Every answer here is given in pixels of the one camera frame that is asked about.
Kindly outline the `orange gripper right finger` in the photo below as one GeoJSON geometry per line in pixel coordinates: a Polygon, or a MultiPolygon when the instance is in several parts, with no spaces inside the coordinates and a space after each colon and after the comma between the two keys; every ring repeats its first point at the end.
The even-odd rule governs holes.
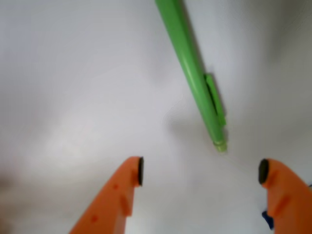
{"type": "Polygon", "coordinates": [[[258,181],[267,190],[267,215],[275,234],[312,232],[312,189],[293,170],[265,158],[258,167],[258,181]]]}

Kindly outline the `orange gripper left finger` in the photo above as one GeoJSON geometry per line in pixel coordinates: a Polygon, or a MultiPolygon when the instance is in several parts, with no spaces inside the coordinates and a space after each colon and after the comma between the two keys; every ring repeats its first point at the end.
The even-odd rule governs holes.
{"type": "Polygon", "coordinates": [[[135,188],[143,184],[144,159],[126,159],[71,229],[71,234],[124,234],[132,215],[135,188]]]}

